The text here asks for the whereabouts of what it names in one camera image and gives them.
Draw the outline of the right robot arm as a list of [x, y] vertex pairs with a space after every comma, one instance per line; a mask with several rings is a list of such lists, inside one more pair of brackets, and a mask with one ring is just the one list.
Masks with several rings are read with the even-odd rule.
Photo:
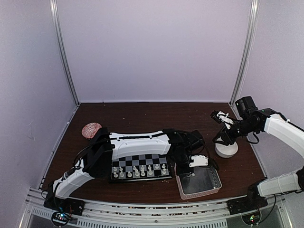
[[213, 138], [215, 151], [222, 158], [231, 158], [238, 151], [237, 138], [260, 133], [262, 140], [248, 140], [258, 153], [270, 178], [251, 185], [243, 204], [254, 209], [265, 197], [304, 190], [304, 167], [296, 162], [280, 170], [278, 165], [304, 157], [304, 131], [281, 112], [271, 108], [258, 109], [252, 97], [245, 96], [235, 102], [240, 119], [234, 119], [223, 111], [213, 111], [211, 118], [223, 124]]

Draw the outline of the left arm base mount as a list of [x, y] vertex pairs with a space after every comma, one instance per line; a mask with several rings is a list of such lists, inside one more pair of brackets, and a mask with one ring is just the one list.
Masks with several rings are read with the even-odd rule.
[[53, 193], [43, 193], [47, 192], [43, 190], [41, 193], [42, 198], [44, 199], [43, 206], [45, 208], [54, 210], [51, 215], [51, 222], [56, 227], [63, 227], [69, 222], [76, 222], [77, 218], [75, 216], [82, 216], [85, 202], [78, 199], [59, 199], [53, 197]]

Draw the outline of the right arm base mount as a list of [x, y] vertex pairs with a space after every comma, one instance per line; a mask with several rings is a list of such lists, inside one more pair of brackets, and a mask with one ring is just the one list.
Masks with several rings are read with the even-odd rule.
[[267, 199], [259, 195], [257, 187], [248, 188], [245, 197], [227, 201], [230, 215], [242, 214], [242, 220], [247, 225], [257, 225], [262, 218], [260, 209], [267, 205]]

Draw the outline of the black white chessboard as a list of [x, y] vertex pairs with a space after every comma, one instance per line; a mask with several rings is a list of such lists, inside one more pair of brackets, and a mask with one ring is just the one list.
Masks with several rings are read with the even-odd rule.
[[[166, 174], [162, 174], [162, 165], [166, 166]], [[141, 176], [141, 166], [144, 166], [145, 176]], [[153, 171], [153, 175], [148, 174], [148, 165], [151, 165], [151, 171]], [[136, 166], [137, 171], [140, 176], [135, 176], [135, 171], [133, 170], [133, 166]], [[113, 167], [117, 168], [118, 177], [114, 177]], [[123, 168], [124, 177], [120, 177], [119, 167]], [[132, 173], [132, 177], [128, 177], [128, 172]], [[111, 173], [109, 177], [110, 183], [125, 183], [125, 182], [134, 182], [134, 181], [154, 181], [154, 180], [163, 180], [163, 179], [171, 179], [172, 174], [169, 168], [167, 158], [164, 155], [159, 154], [146, 154], [146, 155], [135, 155], [135, 156], [127, 156], [119, 159], [115, 159], [112, 161], [111, 165]]]

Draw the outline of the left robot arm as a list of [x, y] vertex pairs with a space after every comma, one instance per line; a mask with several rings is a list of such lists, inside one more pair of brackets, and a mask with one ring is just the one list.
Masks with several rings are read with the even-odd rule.
[[197, 130], [185, 132], [163, 129], [152, 133], [122, 134], [100, 128], [91, 144], [74, 158], [72, 168], [61, 178], [49, 183], [46, 201], [58, 211], [64, 211], [72, 192], [90, 180], [103, 177], [111, 163], [120, 158], [154, 154], [170, 156], [179, 175], [192, 174], [194, 167], [209, 164], [207, 156], [192, 154], [204, 146], [203, 137]]

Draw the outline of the pink plastic basket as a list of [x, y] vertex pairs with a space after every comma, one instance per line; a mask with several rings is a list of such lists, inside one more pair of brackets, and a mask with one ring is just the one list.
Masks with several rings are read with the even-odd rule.
[[215, 194], [222, 188], [217, 170], [213, 166], [194, 167], [194, 174], [194, 177], [176, 175], [180, 198], [182, 200]]

